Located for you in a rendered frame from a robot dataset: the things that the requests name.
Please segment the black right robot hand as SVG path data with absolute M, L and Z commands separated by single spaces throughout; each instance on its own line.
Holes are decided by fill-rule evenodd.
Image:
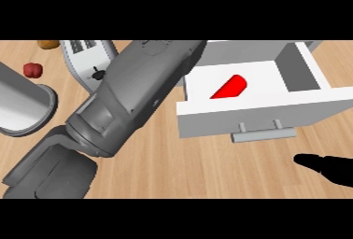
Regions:
M 353 159 L 297 154 L 294 162 L 316 171 L 333 183 L 353 188 Z

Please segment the white drawer front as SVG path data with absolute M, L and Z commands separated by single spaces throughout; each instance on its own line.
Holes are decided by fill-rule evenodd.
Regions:
M 309 126 L 353 107 L 353 87 L 176 103 L 179 137 Z

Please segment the red can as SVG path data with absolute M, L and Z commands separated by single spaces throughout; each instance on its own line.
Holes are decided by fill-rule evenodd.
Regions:
M 247 81 L 241 75 L 232 75 L 219 90 L 211 96 L 211 99 L 238 97 L 247 88 Z

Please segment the white open drawer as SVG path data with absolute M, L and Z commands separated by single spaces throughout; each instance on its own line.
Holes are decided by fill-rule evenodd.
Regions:
M 321 41 L 210 40 L 191 74 L 185 97 L 208 100 L 234 75 L 244 77 L 245 96 L 331 88 L 313 58 Z

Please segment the pale grey toaster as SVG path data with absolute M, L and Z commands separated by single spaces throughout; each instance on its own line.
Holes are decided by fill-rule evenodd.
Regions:
M 118 52 L 111 40 L 61 40 L 64 60 L 74 79 L 89 93 L 99 87 Z

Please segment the grey round container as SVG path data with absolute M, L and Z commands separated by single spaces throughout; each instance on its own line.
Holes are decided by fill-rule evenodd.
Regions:
M 58 108 L 58 94 L 34 84 L 0 62 L 0 134 L 12 137 L 36 133 Z

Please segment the red bell pepper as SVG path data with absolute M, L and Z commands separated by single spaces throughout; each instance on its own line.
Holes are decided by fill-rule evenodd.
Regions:
M 43 65 L 40 63 L 27 63 L 24 65 L 24 75 L 28 78 L 40 78 L 43 75 Z

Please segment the orange-brown round food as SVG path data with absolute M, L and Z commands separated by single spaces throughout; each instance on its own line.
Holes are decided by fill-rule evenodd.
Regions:
M 42 49 L 55 49 L 59 47 L 58 40 L 39 40 L 37 45 Z

